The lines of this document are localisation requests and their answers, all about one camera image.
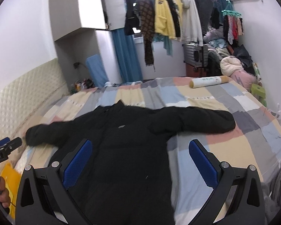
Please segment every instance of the green stool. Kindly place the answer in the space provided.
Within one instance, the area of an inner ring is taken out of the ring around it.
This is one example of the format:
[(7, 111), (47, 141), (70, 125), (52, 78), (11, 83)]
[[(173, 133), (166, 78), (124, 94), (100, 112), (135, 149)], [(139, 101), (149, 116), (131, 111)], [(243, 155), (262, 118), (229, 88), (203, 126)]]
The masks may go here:
[(265, 101), (265, 89), (259, 85), (252, 84), (251, 94), (265, 107), (267, 106)]

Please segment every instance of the green clip hanger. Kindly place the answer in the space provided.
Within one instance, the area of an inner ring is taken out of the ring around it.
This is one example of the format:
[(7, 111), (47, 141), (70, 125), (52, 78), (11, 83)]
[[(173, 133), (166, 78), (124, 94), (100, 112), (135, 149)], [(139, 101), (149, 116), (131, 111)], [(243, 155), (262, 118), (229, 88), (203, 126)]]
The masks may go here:
[(228, 5), (226, 6), (225, 10), (222, 11), (223, 15), (240, 17), (241, 16), (240, 13), (233, 11), (232, 3), (230, 2), (230, 0), (226, 0), (226, 1), (228, 2)]

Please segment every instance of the headboard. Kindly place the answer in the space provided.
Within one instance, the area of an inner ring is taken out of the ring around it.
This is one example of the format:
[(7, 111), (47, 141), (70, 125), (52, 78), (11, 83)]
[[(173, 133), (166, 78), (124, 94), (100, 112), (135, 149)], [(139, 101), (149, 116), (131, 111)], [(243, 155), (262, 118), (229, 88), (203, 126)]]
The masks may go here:
[(57, 58), (17, 78), (0, 91), (0, 139), (19, 136), (34, 114), (68, 94)]

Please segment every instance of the metal screw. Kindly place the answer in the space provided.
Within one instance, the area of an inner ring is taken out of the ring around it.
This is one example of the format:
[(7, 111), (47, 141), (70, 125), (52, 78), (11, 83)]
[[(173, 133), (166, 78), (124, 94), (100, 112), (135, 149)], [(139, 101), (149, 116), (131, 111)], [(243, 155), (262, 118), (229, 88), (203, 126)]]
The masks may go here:
[(222, 162), (221, 165), (222, 165), (223, 168), (228, 168), (229, 167), (228, 162)]
[(254, 165), (250, 165), (250, 169), (251, 169), (252, 171), (255, 171), (255, 170), (256, 170), (256, 167), (255, 167)]
[(52, 167), (58, 167), (58, 165), (59, 165), (58, 161), (52, 162), (52, 164), (51, 164)]
[(27, 165), (26, 167), (25, 167), (25, 170), (26, 171), (28, 171), (28, 170), (30, 170), (31, 169), (31, 165)]

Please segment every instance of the bedsheet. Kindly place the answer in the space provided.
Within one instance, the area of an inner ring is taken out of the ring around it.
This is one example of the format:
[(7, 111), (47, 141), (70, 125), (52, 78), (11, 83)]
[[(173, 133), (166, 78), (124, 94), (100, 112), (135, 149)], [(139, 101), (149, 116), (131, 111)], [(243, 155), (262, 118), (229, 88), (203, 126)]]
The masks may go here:
[[(192, 78), (161, 78), (139, 85), (95, 88), (78, 92), (56, 102), (43, 116), (42, 123), (69, 121), (97, 106), (109, 106), (119, 100), (124, 104), (159, 109), (162, 107), (196, 106), (230, 111), (236, 128), (225, 134), (184, 132), (168, 141), (168, 155), (172, 175), (172, 205), (178, 225), (188, 224), (212, 192), (204, 183), (188, 153), (188, 144), (198, 139), (219, 161), (234, 167), (256, 166), (262, 182), (269, 182), (281, 162), (281, 126), (278, 121), (249, 92), (235, 81), (190, 88)], [(47, 144), (28, 147), (16, 169), (24, 166), (48, 165), (56, 148)], [(225, 207), (218, 219), (225, 214)]]

